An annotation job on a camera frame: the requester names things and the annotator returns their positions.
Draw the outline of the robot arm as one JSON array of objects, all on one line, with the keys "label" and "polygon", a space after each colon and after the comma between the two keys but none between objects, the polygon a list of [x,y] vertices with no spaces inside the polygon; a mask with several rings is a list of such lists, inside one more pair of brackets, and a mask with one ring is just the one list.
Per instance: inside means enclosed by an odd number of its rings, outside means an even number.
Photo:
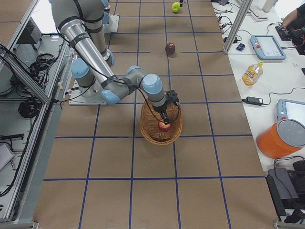
[{"label": "robot arm", "polygon": [[138,88],[146,92],[154,111],[165,124],[168,99],[156,74],[148,74],[138,66],[131,66],[126,76],[118,79],[111,70],[113,59],[107,49],[103,29],[107,0],[52,0],[52,16],[59,32],[67,37],[70,46],[79,54],[85,66],[101,85],[102,97],[108,104],[116,104]]}]

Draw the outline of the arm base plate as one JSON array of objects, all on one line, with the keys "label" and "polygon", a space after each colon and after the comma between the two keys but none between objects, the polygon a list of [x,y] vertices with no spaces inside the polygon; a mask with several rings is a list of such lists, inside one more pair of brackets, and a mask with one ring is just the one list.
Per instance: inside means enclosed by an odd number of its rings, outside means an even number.
[{"label": "arm base plate", "polygon": [[118,30],[119,18],[120,18],[120,16],[117,14],[110,15],[110,14],[105,13],[103,20],[102,20],[103,32],[104,33],[116,33]]},{"label": "arm base plate", "polygon": [[106,105],[106,101],[102,97],[102,88],[98,81],[96,81],[90,88],[80,87],[76,80],[74,80],[74,87],[71,93],[70,105]]}]

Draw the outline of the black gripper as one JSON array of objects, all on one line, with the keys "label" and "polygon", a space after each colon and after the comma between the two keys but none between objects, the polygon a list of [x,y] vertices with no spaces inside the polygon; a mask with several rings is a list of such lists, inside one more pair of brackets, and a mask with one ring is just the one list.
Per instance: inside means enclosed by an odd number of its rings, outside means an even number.
[{"label": "black gripper", "polygon": [[162,117],[162,122],[165,125],[170,124],[170,118],[166,112],[167,110],[167,102],[152,102],[152,107],[155,112],[158,112]]}]

